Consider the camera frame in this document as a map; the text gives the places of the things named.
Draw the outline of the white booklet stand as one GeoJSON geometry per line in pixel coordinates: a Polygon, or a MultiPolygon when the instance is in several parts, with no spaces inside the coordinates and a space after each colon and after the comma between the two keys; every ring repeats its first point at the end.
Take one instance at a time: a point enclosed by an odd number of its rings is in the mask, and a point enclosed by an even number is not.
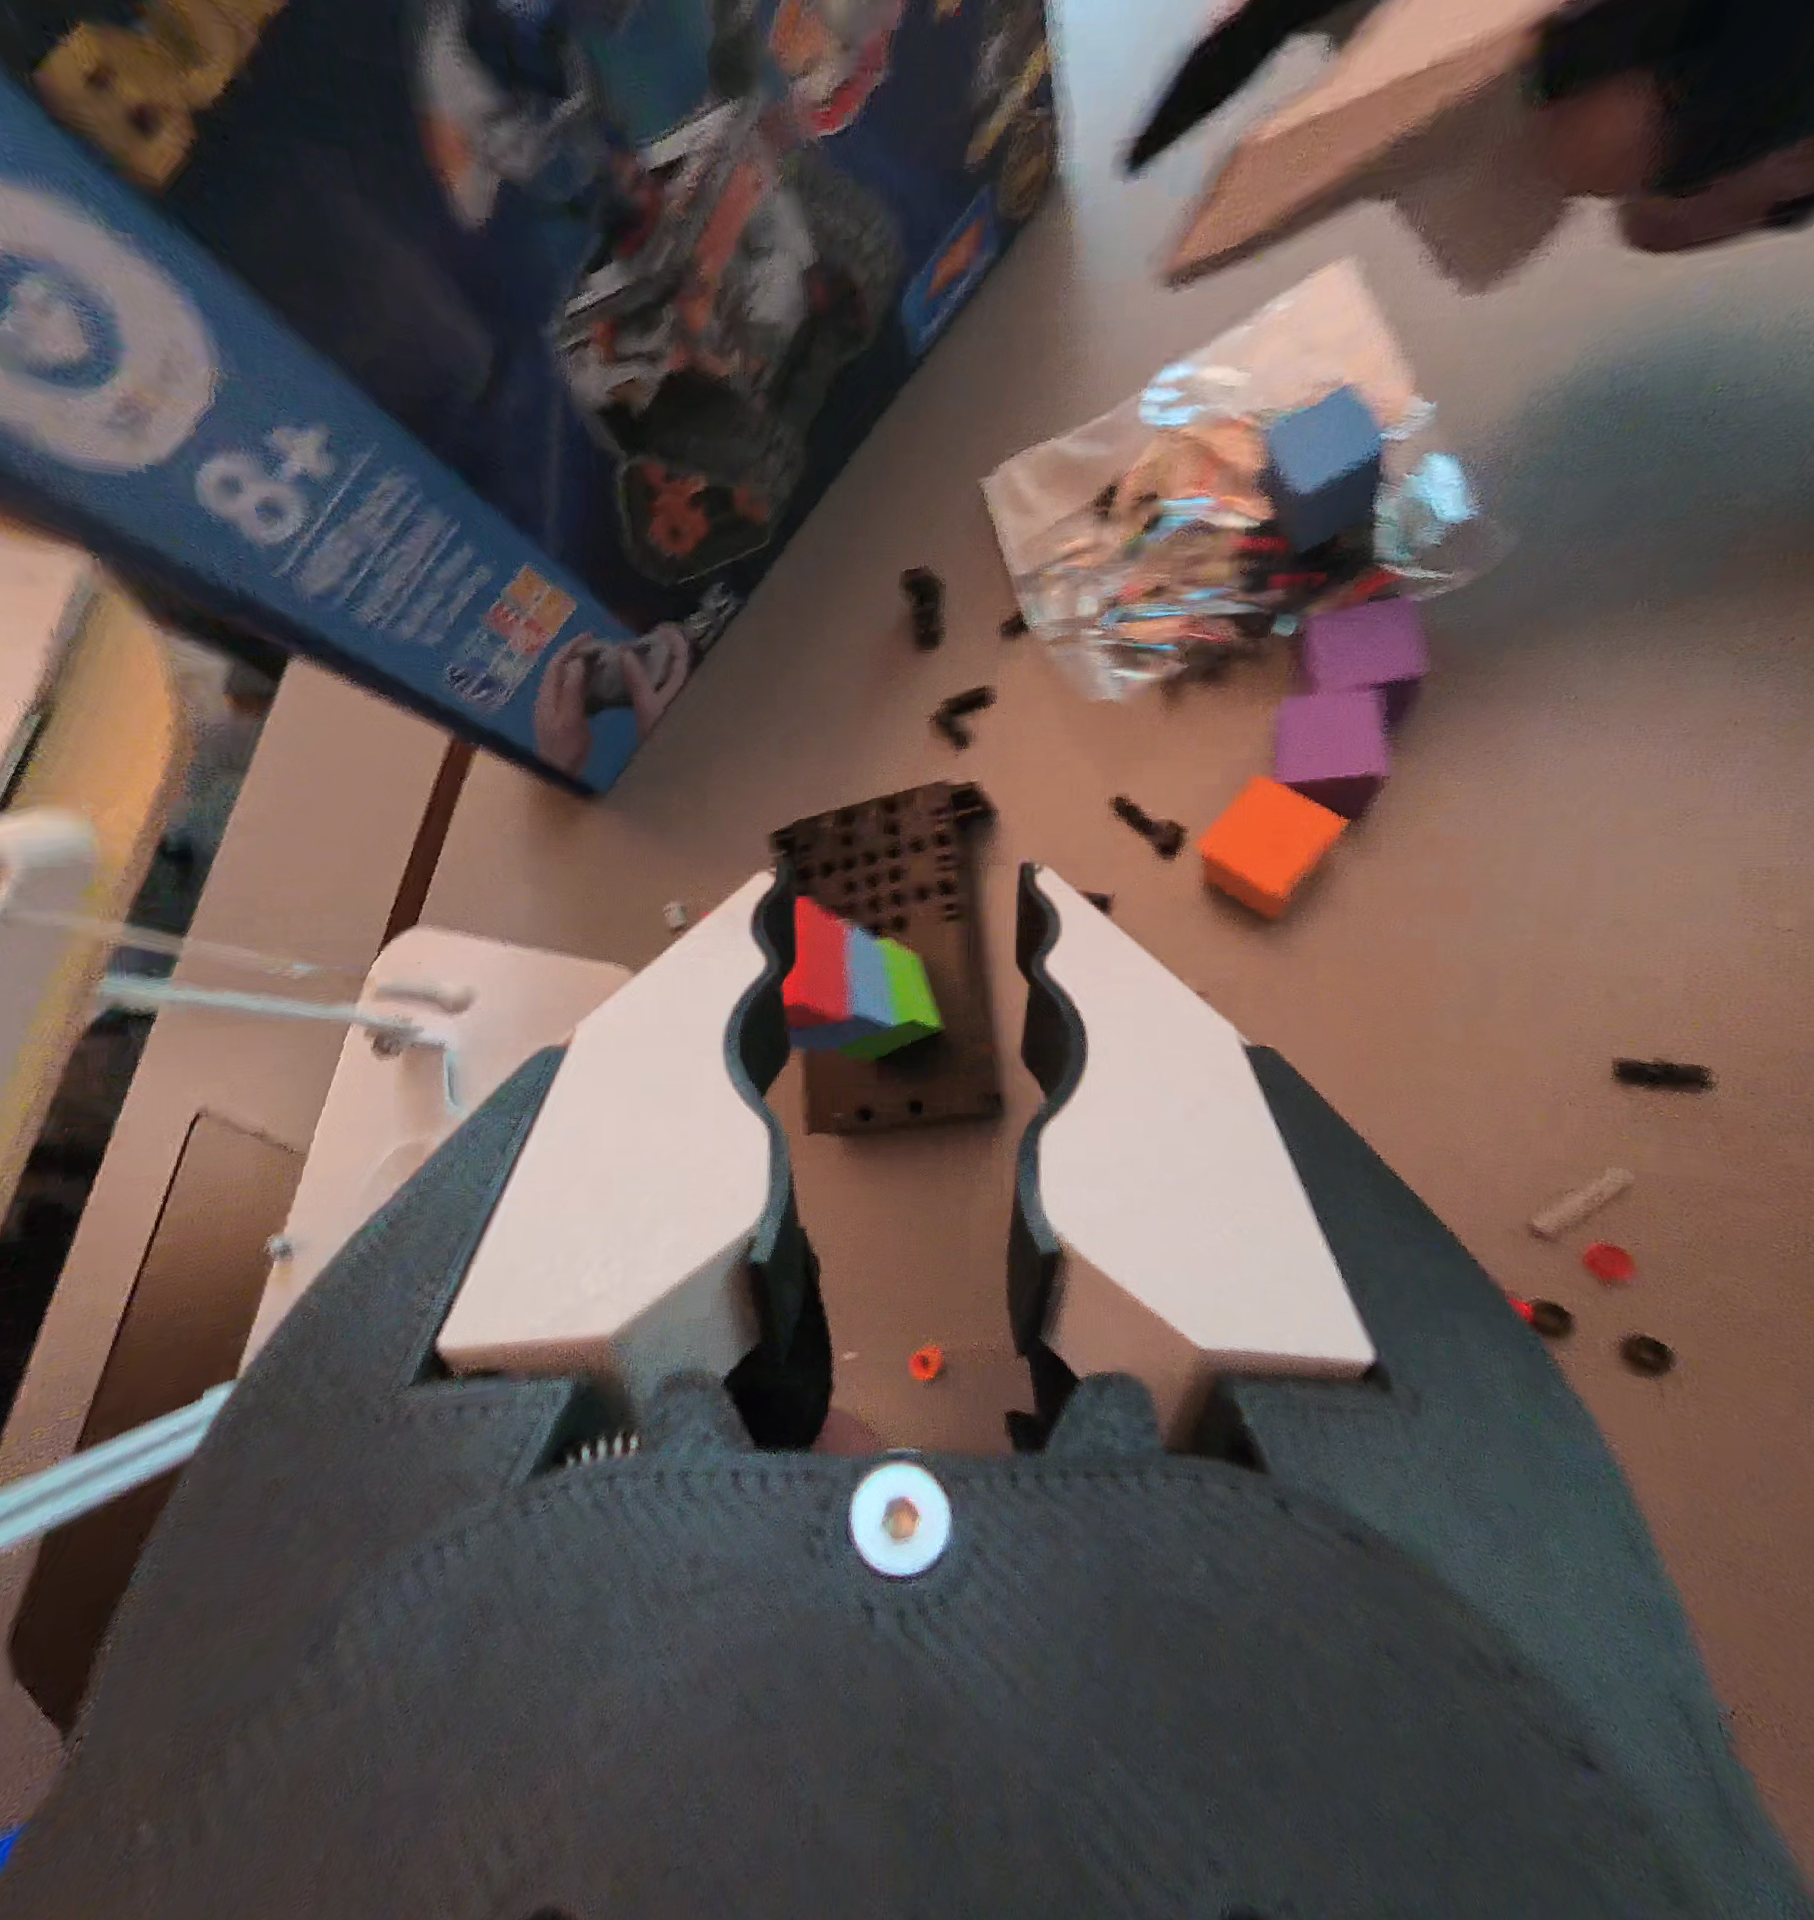
{"type": "Polygon", "coordinates": [[[79,559],[47,541],[0,529],[0,640],[27,660],[45,691],[55,663],[85,663],[79,637],[125,642],[150,671],[163,705],[148,745],[147,786],[131,793],[131,839],[109,843],[114,822],[71,805],[0,814],[0,1219],[57,1081],[57,1069],[97,1015],[185,1012],[239,1062],[230,1028],[274,1028],[274,1051],[295,1031],[323,1031],[365,1061],[408,1117],[390,1142],[365,1150],[349,1197],[360,1217],[385,1200],[484,1094],[538,1048],[558,1043],[628,979],[618,965],[538,955],[497,942],[413,930],[397,959],[383,956],[353,1000],[318,999],[326,969],[307,961],[166,940],[107,919],[95,894],[141,854],[185,766],[186,733],[159,637],[107,593],[79,559]]]}

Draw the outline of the green foam cube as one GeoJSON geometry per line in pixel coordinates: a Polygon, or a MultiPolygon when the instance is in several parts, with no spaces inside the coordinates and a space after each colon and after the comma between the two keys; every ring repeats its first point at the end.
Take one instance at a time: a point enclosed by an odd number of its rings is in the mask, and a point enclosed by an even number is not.
{"type": "Polygon", "coordinates": [[[852,928],[849,959],[855,1031],[838,1052],[878,1061],[945,1031],[923,961],[893,938],[852,928]]]}

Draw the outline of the orange foam cube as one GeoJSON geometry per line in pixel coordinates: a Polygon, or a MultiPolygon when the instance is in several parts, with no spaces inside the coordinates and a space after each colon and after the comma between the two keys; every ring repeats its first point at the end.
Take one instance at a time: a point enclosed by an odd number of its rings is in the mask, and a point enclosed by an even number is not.
{"type": "Polygon", "coordinates": [[[1345,828],[1328,804],[1260,774],[1202,831],[1198,854],[1214,892],[1280,921],[1345,828]]]}

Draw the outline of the blue robot kit box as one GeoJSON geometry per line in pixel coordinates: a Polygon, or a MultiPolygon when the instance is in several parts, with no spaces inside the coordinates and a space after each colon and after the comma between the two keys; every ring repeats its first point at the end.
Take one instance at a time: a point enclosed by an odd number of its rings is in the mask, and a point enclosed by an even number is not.
{"type": "Polygon", "coordinates": [[[0,3],[114,179],[512,527],[374,453],[295,569],[604,796],[1042,202],[1047,3],[0,3]]]}

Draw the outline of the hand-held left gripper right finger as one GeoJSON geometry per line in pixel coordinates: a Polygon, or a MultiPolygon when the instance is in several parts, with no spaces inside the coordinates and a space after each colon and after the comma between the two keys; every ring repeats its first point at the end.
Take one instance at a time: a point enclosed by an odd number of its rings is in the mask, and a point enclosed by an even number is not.
{"type": "Polygon", "coordinates": [[[1159,1436],[1221,1380],[1364,1378],[1376,1340],[1239,1029],[1054,866],[1016,886],[1019,1061],[1008,1296],[1039,1447],[1076,1385],[1145,1386],[1159,1436]]]}

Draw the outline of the red foam cube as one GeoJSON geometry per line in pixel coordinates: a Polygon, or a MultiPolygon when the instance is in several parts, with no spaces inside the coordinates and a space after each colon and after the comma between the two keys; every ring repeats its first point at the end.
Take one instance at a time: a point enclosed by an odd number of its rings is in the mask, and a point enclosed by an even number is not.
{"type": "Polygon", "coordinates": [[[852,1037],[849,926],[806,894],[795,899],[795,959],[779,999],[797,1047],[840,1051],[852,1037]]]}

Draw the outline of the clear plastic parts bag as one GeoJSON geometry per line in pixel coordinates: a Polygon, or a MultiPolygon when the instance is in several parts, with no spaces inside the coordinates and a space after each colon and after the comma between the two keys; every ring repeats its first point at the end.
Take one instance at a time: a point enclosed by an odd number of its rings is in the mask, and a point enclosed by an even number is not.
{"type": "Polygon", "coordinates": [[[1257,658],[1315,612],[1466,587],[1505,545],[1350,258],[1008,459],[982,491],[1024,631],[1091,701],[1257,658]],[[1374,527],[1297,554],[1264,487],[1267,428],[1344,384],[1386,436],[1374,527]]]}

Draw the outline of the purple foam cube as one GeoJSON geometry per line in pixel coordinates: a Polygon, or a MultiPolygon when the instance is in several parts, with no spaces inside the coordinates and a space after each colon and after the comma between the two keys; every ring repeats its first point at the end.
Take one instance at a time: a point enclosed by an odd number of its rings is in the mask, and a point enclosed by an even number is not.
{"type": "Polygon", "coordinates": [[[1379,688],[1304,691],[1280,701],[1273,778],[1281,786],[1358,821],[1391,770],[1395,737],[1379,688]]]}
{"type": "Polygon", "coordinates": [[[1297,650],[1303,693],[1376,691],[1390,733],[1412,711],[1430,672],[1419,601],[1379,597],[1306,618],[1297,650]]]}

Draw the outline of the grey axle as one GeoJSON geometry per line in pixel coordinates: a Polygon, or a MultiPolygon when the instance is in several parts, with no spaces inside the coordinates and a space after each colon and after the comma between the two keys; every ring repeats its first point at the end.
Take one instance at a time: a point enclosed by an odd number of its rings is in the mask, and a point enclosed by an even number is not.
{"type": "Polygon", "coordinates": [[[1607,1209],[1632,1186],[1634,1174],[1630,1170],[1618,1165],[1605,1168],[1590,1180],[1550,1197],[1531,1211],[1527,1217],[1527,1232],[1544,1241],[1557,1241],[1607,1209]]]}

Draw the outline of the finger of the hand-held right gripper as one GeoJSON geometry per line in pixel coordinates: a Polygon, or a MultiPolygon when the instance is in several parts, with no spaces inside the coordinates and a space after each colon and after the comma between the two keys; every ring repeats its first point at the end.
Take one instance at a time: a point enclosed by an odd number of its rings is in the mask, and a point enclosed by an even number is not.
{"type": "Polygon", "coordinates": [[[1233,2],[1159,87],[1143,124],[1120,160],[1138,177],[1168,148],[1233,100],[1259,71],[1297,36],[1350,32],[1361,2],[1233,2]]]}
{"type": "Polygon", "coordinates": [[[1367,3],[1328,64],[1224,149],[1163,280],[1199,281],[1364,201],[1391,205],[1456,285],[1506,277],[1569,208],[1523,96],[1557,8],[1367,3]]]}

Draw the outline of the black perforated building plate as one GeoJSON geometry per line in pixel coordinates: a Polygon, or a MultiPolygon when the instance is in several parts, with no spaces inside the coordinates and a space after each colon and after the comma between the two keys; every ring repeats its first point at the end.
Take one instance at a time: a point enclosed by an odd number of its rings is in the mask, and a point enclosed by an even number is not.
{"type": "Polygon", "coordinates": [[[932,781],[790,821],[769,837],[799,892],[915,953],[943,1028],[878,1058],[803,1066],[813,1133],[982,1123],[1003,1110],[975,834],[995,811],[977,782],[932,781]]]}

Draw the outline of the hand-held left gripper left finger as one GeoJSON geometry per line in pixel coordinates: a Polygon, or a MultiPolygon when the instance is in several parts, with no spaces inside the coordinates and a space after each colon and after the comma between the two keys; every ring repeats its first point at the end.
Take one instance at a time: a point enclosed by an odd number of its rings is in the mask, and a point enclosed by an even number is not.
{"type": "Polygon", "coordinates": [[[437,1332],[447,1373],[630,1410],[701,1373],[760,1447],[819,1438],[821,1267],[769,1104],[795,956],[795,882],[763,869],[574,1028],[437,1332]]]}

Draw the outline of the blue foam cube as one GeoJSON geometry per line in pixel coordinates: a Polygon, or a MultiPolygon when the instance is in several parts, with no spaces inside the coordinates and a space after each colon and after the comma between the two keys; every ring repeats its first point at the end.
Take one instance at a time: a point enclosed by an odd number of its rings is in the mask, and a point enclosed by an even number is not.
{"type": "Polygon", "coordinates": [[[1386,436],[1352,384],[1277,415],[1264,453],[1280,537],[1293,551],[1309,554],[1374,527],[1386,436]]]}
{"type": "Polygon", "coordinates": [[[808,895],[795,902],[795,959],[781,981],[790,1044],[803,1052],[860,1052],[893,1029],[893,989],[881,942],[808,895]]]}

